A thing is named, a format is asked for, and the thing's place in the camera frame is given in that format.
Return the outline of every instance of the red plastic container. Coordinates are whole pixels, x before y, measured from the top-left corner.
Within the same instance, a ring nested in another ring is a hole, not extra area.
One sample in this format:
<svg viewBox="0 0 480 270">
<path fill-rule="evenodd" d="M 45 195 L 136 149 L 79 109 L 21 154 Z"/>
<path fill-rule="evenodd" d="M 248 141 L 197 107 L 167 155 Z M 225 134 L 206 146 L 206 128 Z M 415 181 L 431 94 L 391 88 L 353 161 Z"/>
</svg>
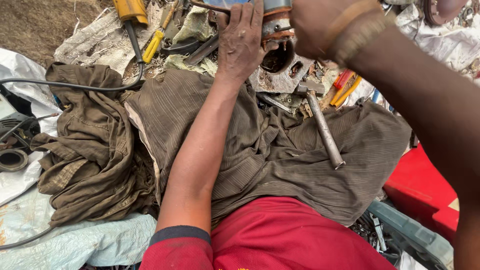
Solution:
<svg viewBox="0 0 480 270">
<path fill-rule="evenodd" d="M 399 211 L 453 242 L 459 216 L 457 195 L 420 144 L 400 159 L 384 190 Z"/>
</svg>

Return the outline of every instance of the wrist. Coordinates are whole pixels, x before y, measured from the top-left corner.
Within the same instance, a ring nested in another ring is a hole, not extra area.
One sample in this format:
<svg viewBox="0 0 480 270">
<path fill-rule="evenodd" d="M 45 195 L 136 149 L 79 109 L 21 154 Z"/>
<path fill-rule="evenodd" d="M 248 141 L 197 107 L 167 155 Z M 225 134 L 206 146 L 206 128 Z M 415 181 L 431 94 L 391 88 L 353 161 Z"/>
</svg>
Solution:
<svg viewBox="0 0 480 270">
<path fill-rule="evenodd" d="M 240 86 L 244 82 L 245 80 L 241 80 L 221 72 L 217 72 L 214 79 L 214 84 L 222 85 L 223 87 L 234 88 L 235 90 L 239 90 Z"/>
</svg>

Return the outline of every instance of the red jersey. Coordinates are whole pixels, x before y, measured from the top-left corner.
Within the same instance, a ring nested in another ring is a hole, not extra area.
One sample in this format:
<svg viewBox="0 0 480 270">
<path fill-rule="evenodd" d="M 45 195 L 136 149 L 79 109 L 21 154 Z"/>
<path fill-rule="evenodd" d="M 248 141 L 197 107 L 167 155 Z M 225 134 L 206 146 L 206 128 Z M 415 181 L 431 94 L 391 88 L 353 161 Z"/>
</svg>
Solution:
<svg viewBox="0 0 480 270">
<path fill-rule="evenodd" d="M 363 238 L 290 197 L 262 197 L 208 233 L 192 226 L 158 231 L 140 267 L 196 270 L 395 270 Z"/>
</svg>

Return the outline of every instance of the tool pile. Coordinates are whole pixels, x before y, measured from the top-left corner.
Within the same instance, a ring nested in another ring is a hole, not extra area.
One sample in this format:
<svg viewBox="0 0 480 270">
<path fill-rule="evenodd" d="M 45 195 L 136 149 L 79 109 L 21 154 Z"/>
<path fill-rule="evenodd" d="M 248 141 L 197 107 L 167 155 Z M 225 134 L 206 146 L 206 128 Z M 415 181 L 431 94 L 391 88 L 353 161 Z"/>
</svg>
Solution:
<svg viewBox="0 0 480 270">
<path fill-rule="evenodd" d="M 378 217 L 366 211 L 349 228 L 396 266 L 402 251 L 393 238 L 383 232 L 383 226 Z"/>
</svg>

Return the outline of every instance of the hammer head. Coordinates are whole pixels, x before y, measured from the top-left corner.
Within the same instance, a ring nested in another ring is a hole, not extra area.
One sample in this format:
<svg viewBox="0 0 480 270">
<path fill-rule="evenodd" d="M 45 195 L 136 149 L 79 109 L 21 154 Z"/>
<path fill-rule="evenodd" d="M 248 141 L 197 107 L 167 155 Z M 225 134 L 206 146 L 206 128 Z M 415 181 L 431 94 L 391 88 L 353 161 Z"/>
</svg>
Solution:
<svg viewBox="0 0 480 270">
<path fill-rule="evenodd" d="M 293 93 L 305 97 L 308 91 L 315 91 L 316 96 L 321 97 L 325 93 L 325 86 L 314 81 L 300 82 Z"/>
</svg>

